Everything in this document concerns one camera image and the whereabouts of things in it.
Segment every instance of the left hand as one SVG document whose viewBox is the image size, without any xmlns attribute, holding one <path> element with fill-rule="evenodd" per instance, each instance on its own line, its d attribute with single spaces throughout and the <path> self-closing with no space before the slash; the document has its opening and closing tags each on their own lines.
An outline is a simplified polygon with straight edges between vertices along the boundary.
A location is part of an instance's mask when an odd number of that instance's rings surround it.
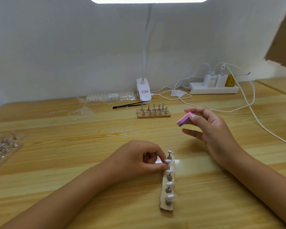
<svg viewBox="0 0 286 229">
<path fill-rule="evenodd" d="M 154 162 L 160 157 L 163 163 Z M 150 141 L 131 140 L 122 145 L 102 163 L 111 169 L 117 182 L 168 169 L 163 150 Z"/>
</svg>

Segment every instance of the hand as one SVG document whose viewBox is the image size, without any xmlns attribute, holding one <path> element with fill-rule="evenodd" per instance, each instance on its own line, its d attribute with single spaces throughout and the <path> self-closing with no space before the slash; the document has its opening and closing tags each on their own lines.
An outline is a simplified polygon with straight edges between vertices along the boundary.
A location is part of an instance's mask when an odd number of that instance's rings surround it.
<svg viewBox="0 0 286 229">
<path fill-rule="evenodd" d="M 154 164 L 160 157 L 163 163 Z M 165 153 L 150 141 L 131 140 L 118 148 L 103 163 L 112 169 L 117 182 L 168 169 Z"/>
<path fill-rule="evenodd" d="M 190 121 L 186 124 L 197 126 L 202 132 L 185 128 L 182 131 L 187 135 L 202 140 L 208 146 L 211 156 L 223 168 L 227 169 L 232 156 L 239 152 L 244 152 L 232 136 L 225 121 L 210 109 L 194 107 L 184 111 L 193 113 L 190 116 Z"/>
</svg>

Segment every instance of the white wall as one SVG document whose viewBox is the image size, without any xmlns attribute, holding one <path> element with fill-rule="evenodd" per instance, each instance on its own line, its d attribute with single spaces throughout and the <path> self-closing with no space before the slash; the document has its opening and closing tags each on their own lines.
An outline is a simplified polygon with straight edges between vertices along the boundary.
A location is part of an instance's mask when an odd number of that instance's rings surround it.
<svg viewBox="0 0 286 229">
<path fill-rule="evenodd" d="M 251 79 L 286 76 L 263 59 L 285 13 L 286 0 L 153 5 L 151 89 L 187 77 L 200 62 L 230 62 Z M 146 15 L 145 4 L 0 0 L 0 104 L 134 90 Z"/>
</svg>

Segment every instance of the black tweezers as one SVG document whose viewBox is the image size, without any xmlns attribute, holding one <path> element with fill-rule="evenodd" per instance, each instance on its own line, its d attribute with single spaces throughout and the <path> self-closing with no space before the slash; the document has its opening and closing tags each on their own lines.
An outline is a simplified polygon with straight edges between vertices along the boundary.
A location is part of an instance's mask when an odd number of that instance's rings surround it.
<svg viewBox="0 0 286 229">
<path fill-rule="evenodd" d="M 112 109 L 133 107 L 133 106 L 141 106 L 142 103 L 144 103 L 144 102 L 142 101 L 142 102 L 137 102 L 137 103 L 132 103 L 132 104 L 124 104 L 124 105 L 120 105 L 120 106 L 113 106 Z"/>
</svg>

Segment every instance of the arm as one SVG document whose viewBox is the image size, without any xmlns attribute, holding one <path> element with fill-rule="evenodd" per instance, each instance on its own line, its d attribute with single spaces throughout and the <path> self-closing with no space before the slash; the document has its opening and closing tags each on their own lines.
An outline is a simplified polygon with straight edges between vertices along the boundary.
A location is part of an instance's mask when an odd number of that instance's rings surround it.
<svg viewBox="0 0 286 229">
<path fill-rule="evenodd" d="M 205 108 L 190 108 L 194 113 L 188 124 L 202 132 L 182 129 L 185 134 L 202 140 L 211 156 L 286 223 L 286 177 L 259 162 L 235 141 L 225 121 Z"/>
<path fill-rule="evenodd" d="M 61 229 L 101 190 L 137 176 L 166 170 L 166 156 L 148 141 L 132 140 L 110 157 L 8 221 L 0 229 Z"/>
</svg>

